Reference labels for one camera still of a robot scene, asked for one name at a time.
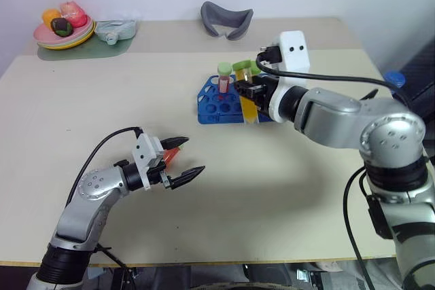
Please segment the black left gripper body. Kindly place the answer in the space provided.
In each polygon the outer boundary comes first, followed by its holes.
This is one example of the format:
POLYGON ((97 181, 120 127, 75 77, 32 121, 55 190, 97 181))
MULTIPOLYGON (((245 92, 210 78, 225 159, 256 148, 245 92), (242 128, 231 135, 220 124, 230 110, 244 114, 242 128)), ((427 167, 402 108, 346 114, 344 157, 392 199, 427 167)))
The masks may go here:
POLYGON ((171 183, 169 181, 170 177, 168 177, 165 173, 166 167, 167 166, 165 163, 159 163, 157 166, 148 169, 147 179, 150 185, 157 185, 161 183, 166 189, 171 187, 171 183))

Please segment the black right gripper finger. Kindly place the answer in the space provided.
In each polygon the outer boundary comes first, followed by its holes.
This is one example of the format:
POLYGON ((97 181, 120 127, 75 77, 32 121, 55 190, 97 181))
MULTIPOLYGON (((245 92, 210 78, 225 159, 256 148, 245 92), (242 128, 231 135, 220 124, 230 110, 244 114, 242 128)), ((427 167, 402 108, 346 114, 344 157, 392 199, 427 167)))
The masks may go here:
POLYGON ((236 81, 234 88, 240 96, 249 100, 254 100, 259 94, 259 85, 252 84, 245 80, 236 81))

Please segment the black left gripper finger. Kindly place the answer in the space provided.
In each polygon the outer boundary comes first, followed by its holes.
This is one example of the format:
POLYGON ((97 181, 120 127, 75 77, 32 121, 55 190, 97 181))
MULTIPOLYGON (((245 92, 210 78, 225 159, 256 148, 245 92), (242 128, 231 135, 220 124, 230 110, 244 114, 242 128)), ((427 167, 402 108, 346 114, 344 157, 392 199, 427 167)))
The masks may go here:
POLYGON ((161 145, 164 150, 171 150, 180 147, 188 141, 188 137, 171 137, 161 140, 161 145))
POLYGON ((205 166, 198 166, 184 171, 180 176, 176 178, 169 178, 169 185, 171 189, 177 189, 195 179, 199 174, 203 172, 205 166))

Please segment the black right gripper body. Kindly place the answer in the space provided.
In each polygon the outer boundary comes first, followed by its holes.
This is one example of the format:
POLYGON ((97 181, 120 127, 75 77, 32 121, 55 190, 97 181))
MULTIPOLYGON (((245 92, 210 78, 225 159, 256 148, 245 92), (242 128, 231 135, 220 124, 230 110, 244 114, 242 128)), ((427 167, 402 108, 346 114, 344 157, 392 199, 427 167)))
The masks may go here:
POLYGON ((269 104, 271 97, 277 88, 277 77, 269 74, 259 74, 252 77, 255 86, 262 86, 261 93, 255 96, 255 104, 262 115, 270 117, 269 104))

